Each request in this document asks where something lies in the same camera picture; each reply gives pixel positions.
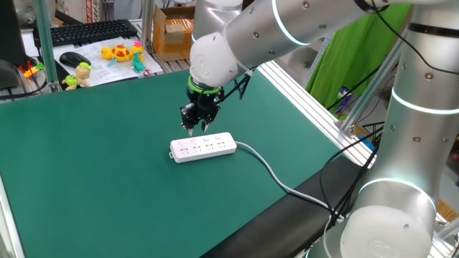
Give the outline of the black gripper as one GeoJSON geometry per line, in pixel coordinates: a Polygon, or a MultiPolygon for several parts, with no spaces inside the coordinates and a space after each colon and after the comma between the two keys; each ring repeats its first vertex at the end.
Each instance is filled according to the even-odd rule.
{"type": "Polygon", "coordinates": [[[201,127],[206,132],[220,110],[217,98],[222,95],[222,88],[217,88],[216,92],[198,92],[189,88],[186,95],[190,103],[180,107],[181,126],[192,136],[194,126],[202,120],[201,127]]]}

